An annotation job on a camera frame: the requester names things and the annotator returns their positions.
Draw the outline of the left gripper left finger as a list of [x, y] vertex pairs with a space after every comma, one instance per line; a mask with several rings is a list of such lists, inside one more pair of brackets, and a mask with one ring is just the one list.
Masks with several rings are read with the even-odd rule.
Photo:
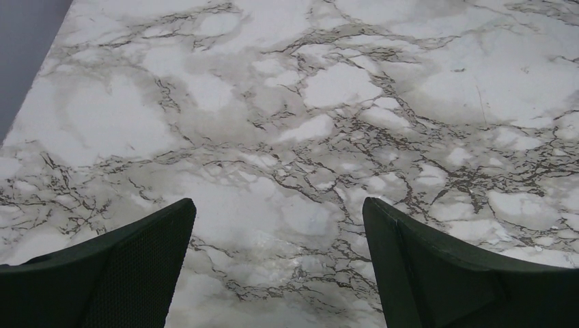
[[2, 327], [163, 327], [193, 230], [184, 198], [88, 241], [1, 266]]

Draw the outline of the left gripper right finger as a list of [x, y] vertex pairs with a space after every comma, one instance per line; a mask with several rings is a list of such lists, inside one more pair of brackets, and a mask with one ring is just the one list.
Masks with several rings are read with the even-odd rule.
[[363, 221], [388, 327], [577, 327], [578, 270], [518, 260], [374, 197]]

